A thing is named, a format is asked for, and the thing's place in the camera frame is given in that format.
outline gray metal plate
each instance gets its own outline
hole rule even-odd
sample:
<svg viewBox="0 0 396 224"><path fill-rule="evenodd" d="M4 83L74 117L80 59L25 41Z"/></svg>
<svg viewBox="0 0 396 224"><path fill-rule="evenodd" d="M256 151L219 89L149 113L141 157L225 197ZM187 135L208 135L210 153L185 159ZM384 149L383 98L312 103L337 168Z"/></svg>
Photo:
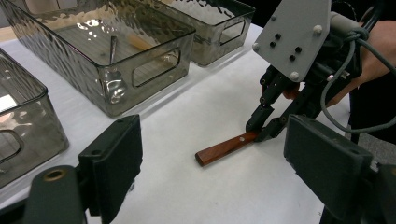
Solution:
<svg viewBox="0 0 396 224"><path fill-rule="evenodd" d="M330 31L330 10L330 0L282 0L254 50L292 81L302 81Z"/></svg>

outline transparent plastic bin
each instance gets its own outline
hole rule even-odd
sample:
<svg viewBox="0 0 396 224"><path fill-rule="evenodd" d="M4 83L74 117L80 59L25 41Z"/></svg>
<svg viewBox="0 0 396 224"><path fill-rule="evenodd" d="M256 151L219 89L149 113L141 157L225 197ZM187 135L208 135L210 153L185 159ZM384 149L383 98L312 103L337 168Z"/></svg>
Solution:
<svg viewBox="0 0 396 224"><path fill-rule="evenodd" d="M0 188L67 148L47 88L0 49Z"/></svg>
<svg viewBox="0 0 396 224"><path fill-rule="evenodd" d="M191 60L208 66L245 43L255 8L234 0L139 0L196 29Z"/></svg>
<svg viewBox="0 0 396 224"><path fill-rule="evenodd" d="M70 1L48 12L24 0L0 6L22 44L108 116L188 74L193 27L134 0Z"/></svg>

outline gray cable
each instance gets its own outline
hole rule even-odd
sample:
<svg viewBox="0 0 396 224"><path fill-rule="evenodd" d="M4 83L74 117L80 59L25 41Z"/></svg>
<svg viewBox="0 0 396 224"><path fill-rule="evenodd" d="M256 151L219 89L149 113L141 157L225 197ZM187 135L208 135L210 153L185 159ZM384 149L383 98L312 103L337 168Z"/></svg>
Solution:
<svg viewBox="0 0 396 224"><path fill-rule="evenodd" d="M343 62L343 64L341 65L341 67L337 70L337 72L334 74L334 76L332 77L332 79L329 81L329 83L325 86L325 88L323 89L322 94L320 95L320 106L321 109L323 111L323 114L327 117L327 119L334 124L338 129L340 129L341 131L344 131L346 133L371 133L371 132L376 132L379 130L383 130L383 129L387 129L390 126L393 126L394 124L396 124L396 116L388 123L385 124L380 124L380 125L376 125L374 127L369 127L369 128L363 128L363 129L348 129L345 128L343 125L341 125L340 123L338 123L333 117L332 115L329 113L329 111L327 110L326 107L326 95L327 92L329 91L329 88L331 87L331 85L335 82L335 80L337 78L339 78L341 76L341 74L343 73L343 71L346 70L347 65L349 64L349 62L352 60L355 48L356 48L356 43L355 41L357 41L359 44L361 44L362 46L364 46L365 48L367 48L370 52L372 52L374 54L374 56L381 62L383 63L389 70L390 72L396 76L396 69L395 67L375 48L373 48L373 46L371 46L369 43L367 43L366 41L357 38L358 35L355 34L351 34L348 38L346 38L346 41L349 41L349 53L346 56L346 60Z"/></svg>

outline brown wooden handle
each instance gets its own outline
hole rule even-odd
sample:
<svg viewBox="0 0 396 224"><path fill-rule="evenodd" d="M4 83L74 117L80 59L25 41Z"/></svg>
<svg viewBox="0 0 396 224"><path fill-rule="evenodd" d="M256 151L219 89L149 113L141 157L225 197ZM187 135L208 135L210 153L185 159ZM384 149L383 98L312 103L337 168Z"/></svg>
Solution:
<svg viewBox="0 0 396 224"><path fill-rule="evenodd" d="M257 133L250 132L236 136L230 140L217 144L213 147L206 148L195 153L195 159L201 166L206 166L212 161L216 161L239 148L253 142L257 137Z"/></svg>

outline white table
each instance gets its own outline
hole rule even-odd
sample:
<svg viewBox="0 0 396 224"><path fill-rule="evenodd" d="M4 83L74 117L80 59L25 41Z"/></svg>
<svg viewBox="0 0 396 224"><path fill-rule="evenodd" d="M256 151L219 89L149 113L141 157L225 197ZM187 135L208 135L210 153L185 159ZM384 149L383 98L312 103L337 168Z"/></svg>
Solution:
<svg viewBox="0 0 396 224"><path fill-rule="evenodd" d="M192 63L189 74L125 115L140 114L143 164L113 223L304 223L318 224L323 204L283 157L286 130L202 168L194 154L241 134L259 104L259 79L269 65L252 51L261 27L251 25L242 48L208 67ZM25 198L40 171L77 165L77 154L114 119L55 74L17 40L0 43L49 88L70 148L0 189L0 208ZM279 116L290 101L274 104ZM348 101L331 113L347 123ZM324 116L318 120L329 127ZM89 217L89 223L100 218Z"/></svg>

